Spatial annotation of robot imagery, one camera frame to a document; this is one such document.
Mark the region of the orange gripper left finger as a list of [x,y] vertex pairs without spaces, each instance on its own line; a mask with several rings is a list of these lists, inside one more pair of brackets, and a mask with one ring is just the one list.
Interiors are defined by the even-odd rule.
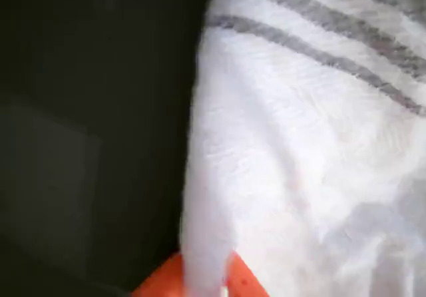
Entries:
[[183,297],[182,256],[177,253],[159,266],[132,293],[134,297]]

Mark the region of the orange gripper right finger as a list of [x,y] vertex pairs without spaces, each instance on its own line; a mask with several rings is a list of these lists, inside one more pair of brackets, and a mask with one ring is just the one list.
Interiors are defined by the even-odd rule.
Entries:
[[231,297],[269,297],[256,276],[236,253],[230,259],[226,287]]

